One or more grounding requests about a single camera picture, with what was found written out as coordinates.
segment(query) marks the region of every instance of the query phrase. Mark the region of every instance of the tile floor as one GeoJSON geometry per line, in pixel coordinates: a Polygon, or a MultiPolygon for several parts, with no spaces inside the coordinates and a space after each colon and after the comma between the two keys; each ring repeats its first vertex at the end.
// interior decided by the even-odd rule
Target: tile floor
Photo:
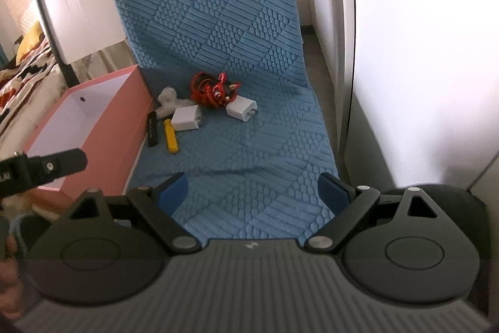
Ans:
{"type": "Polygon", "coordinates": [[[331,143],[336,159],[336,167],[338,167],[340,178],[346,183],[349,183],[350,178],[348,177],[345,162],[341,157],[337,156],[336,151],[336,110],[334,106],[334,88],[333,82],[331,81],[331,75],[327,69],[316,35],[303,34],[302,37],[305,69],[310,84],[319,100],[322,116],[324,117],[327,133],[329,135],[329,142],[331,143]]]}

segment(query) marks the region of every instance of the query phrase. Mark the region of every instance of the pillow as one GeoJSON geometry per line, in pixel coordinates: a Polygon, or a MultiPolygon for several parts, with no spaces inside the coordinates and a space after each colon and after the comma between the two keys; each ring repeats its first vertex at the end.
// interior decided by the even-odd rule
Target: pillow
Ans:
{"type": "Polygon", "coordinates": [[[45,38],[40,22],[37,20],[24,36],[17,50],[16,65],[19,65],[26,55],[37,48],[45,38]]]}
{"type": "Polygon", "coordinates": [[[31,29],[34,23],[38,20],[39,13],[35,1],[32,1],[28,8],[22,13],[19,25],[22,30],[22,35],[25,36],[31,29]]]}

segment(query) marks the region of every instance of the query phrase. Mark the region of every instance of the gray ribbed surface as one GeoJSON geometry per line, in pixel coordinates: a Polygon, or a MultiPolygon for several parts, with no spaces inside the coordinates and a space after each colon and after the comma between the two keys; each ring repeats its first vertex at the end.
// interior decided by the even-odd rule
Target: gray ribbed surface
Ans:
{"type": "Polygon", "coordinates": [[[333,258],[294,240],[211,241],[175,257],[158,281],[119,304],[92,309],[42,302],[26,333],[483,332],[487,320],[463,301],[404,309],[356,290],[333,258]]]}

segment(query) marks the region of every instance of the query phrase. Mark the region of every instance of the yellow object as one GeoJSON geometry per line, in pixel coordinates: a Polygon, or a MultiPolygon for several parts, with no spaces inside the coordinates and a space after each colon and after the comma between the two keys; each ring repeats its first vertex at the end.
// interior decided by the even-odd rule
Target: yellow object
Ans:
{"type": "Polygon", "coordinates": [[[177,144],[177,138],[175,137],[175,129],[172,127],[172,120],[166,119],[163,125],[165,127],[165,137],[168,151],[175,154],[179,151],[179,145],[177,144]]]}
{"type": "Polygon", "coordinates": [[[37,48],[45,35],[41,28],[40,22],[37,20],[31,29],[26,33],[22,39],[19,48],[17,49],[16,65],[19,65],[24,57],[26,57],[29,52],[37,48]]]}

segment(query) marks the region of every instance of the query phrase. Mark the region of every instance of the pink box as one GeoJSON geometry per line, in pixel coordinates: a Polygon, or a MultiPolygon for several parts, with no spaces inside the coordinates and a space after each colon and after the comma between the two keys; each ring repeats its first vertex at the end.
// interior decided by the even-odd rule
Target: pink box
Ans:
{"type": "Polygon", "coordinates": [[[137,66],[67,90],[27,141],[29,157],[81,148],[85,171],[31,191],[38,205],[65,209],[88,188],[121,195],[146,132],[153,98],[137,66]]]}

